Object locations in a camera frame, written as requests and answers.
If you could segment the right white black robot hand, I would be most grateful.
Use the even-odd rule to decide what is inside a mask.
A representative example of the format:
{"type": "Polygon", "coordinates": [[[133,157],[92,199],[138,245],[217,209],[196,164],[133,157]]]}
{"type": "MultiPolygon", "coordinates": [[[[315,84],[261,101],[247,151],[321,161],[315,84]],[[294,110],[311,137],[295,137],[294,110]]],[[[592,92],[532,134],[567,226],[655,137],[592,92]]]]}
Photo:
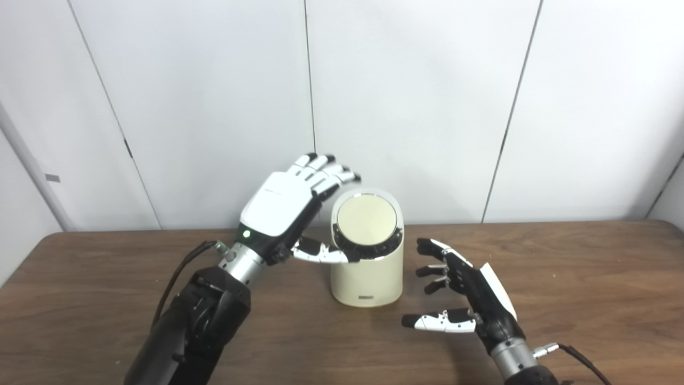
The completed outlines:
{"type": "Polygon", "coordinates": [[[424,288],[426,295],[448,288],[467,299],[466,309],[446,309],[424,314],[404,314],[401,325],[443,333],[475,333],[491,353],[499,344],[525,340],[516,310],[498,276],[488,263],[473,266],[453,247],[431,238],[417,239],[417,252],[441,261],[416,270],[417,277],[438,275],[424,288]]]}

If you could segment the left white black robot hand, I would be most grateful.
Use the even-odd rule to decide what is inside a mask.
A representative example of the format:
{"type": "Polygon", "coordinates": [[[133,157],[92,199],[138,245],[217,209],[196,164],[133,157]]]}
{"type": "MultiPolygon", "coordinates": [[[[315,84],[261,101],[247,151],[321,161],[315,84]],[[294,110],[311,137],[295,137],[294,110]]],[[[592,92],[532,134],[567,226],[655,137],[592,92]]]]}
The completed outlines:
{"type": "Polygon", "coordinates": [[[241,212],[234,259],[247,256],[267,266],[289,258],[330,265],[358,263],[358,253],[303,235],[323,203],[353,182],[361,182],[361,176],[338,164],[335,156],[315,153],[301,156],[287,171],[271,173],[241,212]]]}

